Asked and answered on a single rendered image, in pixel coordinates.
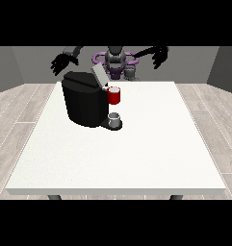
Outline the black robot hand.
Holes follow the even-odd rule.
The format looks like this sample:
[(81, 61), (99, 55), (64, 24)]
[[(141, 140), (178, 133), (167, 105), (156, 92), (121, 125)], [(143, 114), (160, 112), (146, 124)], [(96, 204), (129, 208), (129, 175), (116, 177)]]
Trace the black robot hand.
[(71, 62), (76, 65), (79, 64), (78, 59), (73, 56), (67, 54), (58, 55), (55, 60), (51, 62), (51, 69), (53, 70), (54, 75), (59, 75)]
[(157, 69), (168, 58), (169, 48), (167, 46), (159, 46), (154, 50), (152, 57), (154, 68)]

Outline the small grey coffee pod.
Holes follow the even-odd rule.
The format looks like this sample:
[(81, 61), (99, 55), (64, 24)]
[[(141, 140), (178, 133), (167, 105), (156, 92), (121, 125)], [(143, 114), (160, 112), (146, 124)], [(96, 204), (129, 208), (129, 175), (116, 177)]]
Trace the small grey coffee pod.
[(128, 65), (124, 69), (124, 78), (128, 81), (135, 80), (136, 67), (134, 65)]

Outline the pale grey machine lid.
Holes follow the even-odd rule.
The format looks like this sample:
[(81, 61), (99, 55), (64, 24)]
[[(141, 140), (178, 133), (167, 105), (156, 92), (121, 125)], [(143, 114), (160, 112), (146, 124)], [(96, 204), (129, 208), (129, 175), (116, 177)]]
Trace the pale grey machine lid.
[(109, 82), (109, 77), (107, 76), (104, 67), (101, 63), (94, 65), (91, 68), (91, 72), (95, 76), (100, 87), (104, 87)]

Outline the black coffee machine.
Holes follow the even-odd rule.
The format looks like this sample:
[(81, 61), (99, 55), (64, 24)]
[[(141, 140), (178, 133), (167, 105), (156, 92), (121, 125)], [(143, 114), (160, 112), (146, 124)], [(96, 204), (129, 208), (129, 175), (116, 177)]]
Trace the black coffee machine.
[(69, 71), (62, 80), (68, 117), (74, 123), (89, 128), (104, 127), (111, 131), (122, 128), (109, 126), (108, 85), (100, 87), (95, 76), (87, 72)]

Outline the red pod holder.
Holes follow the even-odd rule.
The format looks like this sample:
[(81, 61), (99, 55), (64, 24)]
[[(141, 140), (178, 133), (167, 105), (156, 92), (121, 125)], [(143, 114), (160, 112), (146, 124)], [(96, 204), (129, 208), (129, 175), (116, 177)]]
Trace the red pod holder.
[(120, 88), (118, 86), (110, 86), (107, 89), (108, 103), (116, 105), (120, 102)]

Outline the small grey cup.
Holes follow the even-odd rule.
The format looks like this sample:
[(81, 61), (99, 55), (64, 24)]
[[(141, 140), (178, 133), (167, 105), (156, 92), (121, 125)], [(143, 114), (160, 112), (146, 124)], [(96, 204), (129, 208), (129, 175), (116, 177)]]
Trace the small grey cup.
[(120, 124), (120, 116), (117, 112), (111, 112), (108, 115), (109, 126), (112, 128), (116, 128)]

